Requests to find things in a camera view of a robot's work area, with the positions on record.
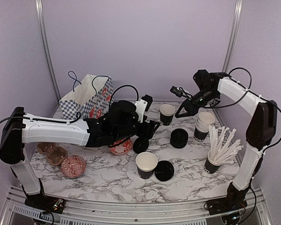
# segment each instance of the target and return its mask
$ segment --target table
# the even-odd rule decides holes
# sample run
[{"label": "table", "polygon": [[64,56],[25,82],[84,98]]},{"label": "table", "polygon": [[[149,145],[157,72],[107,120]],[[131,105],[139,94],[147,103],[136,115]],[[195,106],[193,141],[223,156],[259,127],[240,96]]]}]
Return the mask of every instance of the table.
[{"label": "table", "polygon": [[[154,102],[146,113],[149,119],[159,120],[159,107],[164,102]],[[171,102],[176,108],[180,103]],[[57,110],[54,118],[62,118]],[[50,165],[37,151],[30,164],[36,175],[41,178],[46,194],[60,197],[92,200],[110,203],[172,203],[206,199],[226,195],[229,183],[238,172],[236,160],[233,165],[222,165],[214,174],[204,171],[204,163],[210,150],[209,136],[202,143],[193,142],[193,133],[197,115],[174,118],[169,126],[160,126],[152,140],[149,152],[158,160],[168,160],[175,168],[173,178],[159,181],[154,175],[143,180],[137,174],[133,150],[124,156],[113,155],[108,147],[85,148],[60,143],[68,155],[80,155],[87,162],[83,176],[67,179],[60,167]],[[170,144],[170,134],[176,128],[183,128],[189,134],[187,145],[175,149]]]}]

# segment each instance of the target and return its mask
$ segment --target round black lid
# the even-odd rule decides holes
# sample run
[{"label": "round black lid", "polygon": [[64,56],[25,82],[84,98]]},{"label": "round black lid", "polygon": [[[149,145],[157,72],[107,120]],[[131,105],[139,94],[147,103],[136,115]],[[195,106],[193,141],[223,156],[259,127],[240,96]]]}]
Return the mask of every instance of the round black lid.
[{"label": "round black lid", "polygon": [[154,170],[155,176],[160,181],[167,181],[174,176],[173,164],[169,161],[160,161]]},{"label": "round black lid", "polygon": [[175,148],[183,148],[188,141],[188,133],[186,130],[178,128],[172,131],[170,135],[170,143]]},{"label": "round black lid", "polygon": [[149,140],[137,138],[133,143],[133,151],[137,154],[147,151],[149,147]]}]

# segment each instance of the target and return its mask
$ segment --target white wall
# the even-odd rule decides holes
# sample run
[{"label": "white wall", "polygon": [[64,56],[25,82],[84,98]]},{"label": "white wall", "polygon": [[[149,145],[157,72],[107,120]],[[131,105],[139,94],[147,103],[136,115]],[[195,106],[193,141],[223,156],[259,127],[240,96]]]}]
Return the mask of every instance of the white wall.
[{"label": "white wall", "polygon": [[[172,85],[197,92],[193,74],[223,66],[234,0],[54,0],[44,16],[61,95],[74,70],[111,75],[114,88],[135,85],[155,100],[177,99]],[[134,99],[132,89],[117,98]]]},{"label": "white wall", "polygon": [[[251,71],[254,91],[275,100],[281,108],[281,0],[244,1],[230,69],[238,66]],[[246,73],[235,73],[233,76],[246,85],[249,82]],[[238,135],[244,140],[250,122],[246,113],[234,106],[220,110],[220,115],[225,124],[238,128]],[[274,142],[280,135],[281,117],[278,118]],[[267,151],[255,186],[261,186],[273,224],[281,225],[281,144]]]},{"label": "white wall", "polygon": [[[44,60],[34,1],[0,0],[0,120],[17,106],[50,116],[56,106]],[[0,215],[16,179],[0,161]]]}]

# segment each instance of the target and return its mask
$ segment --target gift bag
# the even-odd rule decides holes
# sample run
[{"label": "gift bag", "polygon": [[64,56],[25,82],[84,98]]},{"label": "gift bag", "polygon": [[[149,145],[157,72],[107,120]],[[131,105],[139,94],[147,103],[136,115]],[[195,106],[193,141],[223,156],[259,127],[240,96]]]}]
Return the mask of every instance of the gift bag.
[{"label": "gift bag", "polygon": [[59,101],[63,118],[75,120],[77,112],[81,119],[101,117],[109,110],[112,93],[111,77],[87,74],[80,85]]}]

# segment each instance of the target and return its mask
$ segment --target red and white bowl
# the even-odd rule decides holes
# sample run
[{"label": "red and white bowl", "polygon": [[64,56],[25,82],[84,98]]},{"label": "red and white bowl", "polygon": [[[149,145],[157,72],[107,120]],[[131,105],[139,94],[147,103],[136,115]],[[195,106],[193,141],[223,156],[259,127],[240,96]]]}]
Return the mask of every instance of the red and white bowl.
[{"label": "red and white bowl", "polygon": [[84,158],[78,155],[67,157],[61,164],[61,171],[67,178],[78,178],[86,168]]},{"label": "red and white bowl", "polygon": [[[116,141],[113,145],[121,143],[123,140]],[[109,148],[110,151],[115,154],[116,156],[122,156],[127,154],[132,148],[132,141],[128,139],[124,143],[120,144],[119,146]]]}]

